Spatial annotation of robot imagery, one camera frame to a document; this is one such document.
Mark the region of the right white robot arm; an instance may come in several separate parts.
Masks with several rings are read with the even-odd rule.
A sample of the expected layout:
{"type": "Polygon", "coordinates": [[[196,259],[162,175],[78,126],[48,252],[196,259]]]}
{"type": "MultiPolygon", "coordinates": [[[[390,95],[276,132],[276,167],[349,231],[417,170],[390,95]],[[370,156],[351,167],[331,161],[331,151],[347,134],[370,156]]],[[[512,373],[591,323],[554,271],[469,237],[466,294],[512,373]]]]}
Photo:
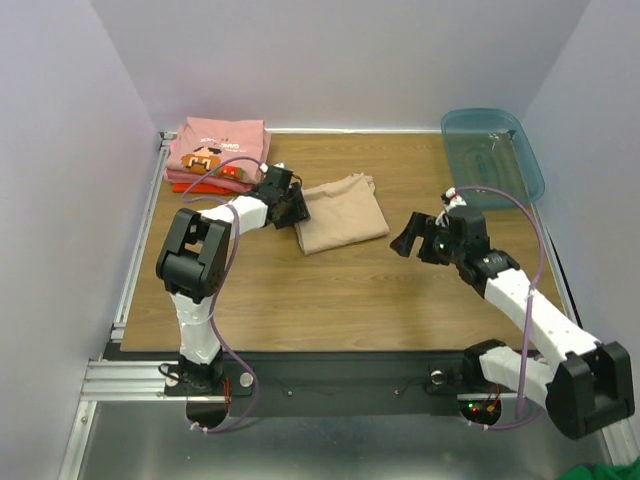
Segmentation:
{"type": "Polygon", "coordinates": [[[415,212],[391,241],[398,255],[452,265],[482,299],[523,333],[535,360],[505,343],[487,340],[467,348],[460,366],[463,384],[482,390],[499,384],[542,407],[567,438],[580,439],[635,413],[631,358],[618,342],[605,344],[573,323],[541,294],[506,252],[492,248],[483,213],[456,206],[442,221],[415,212]]]}

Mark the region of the beige t shirt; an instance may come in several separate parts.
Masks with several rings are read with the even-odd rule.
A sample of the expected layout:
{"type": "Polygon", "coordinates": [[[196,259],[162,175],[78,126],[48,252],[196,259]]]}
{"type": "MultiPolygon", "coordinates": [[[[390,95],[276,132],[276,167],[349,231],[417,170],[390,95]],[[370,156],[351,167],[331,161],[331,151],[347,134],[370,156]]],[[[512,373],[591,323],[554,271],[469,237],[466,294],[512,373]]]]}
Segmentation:
{"type": "Polygon", "coordinates": [[[372,176],[354,173],[303,190],[310,218],[295,225],[305,255],[373,240],[389,234],[372,176]]]}

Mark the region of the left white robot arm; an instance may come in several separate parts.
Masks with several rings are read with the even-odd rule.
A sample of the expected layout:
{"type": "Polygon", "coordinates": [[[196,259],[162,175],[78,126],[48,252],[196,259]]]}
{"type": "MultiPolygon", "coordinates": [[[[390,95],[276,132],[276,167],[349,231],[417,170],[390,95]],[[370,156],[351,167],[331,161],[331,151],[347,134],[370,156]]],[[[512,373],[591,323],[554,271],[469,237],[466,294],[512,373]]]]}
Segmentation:
{"type": "Polygon", "coordinates": [[[212,326],[213,309],[239,237],[309,218],[301,179],[281,165],[264,167],[258,184],[214,208],[178,210],[156,262],[156,276],[169,293],[180,332],[176,369],[161,369],[166,379],[204,395],[222,387],[223,347],[212,326]]]}

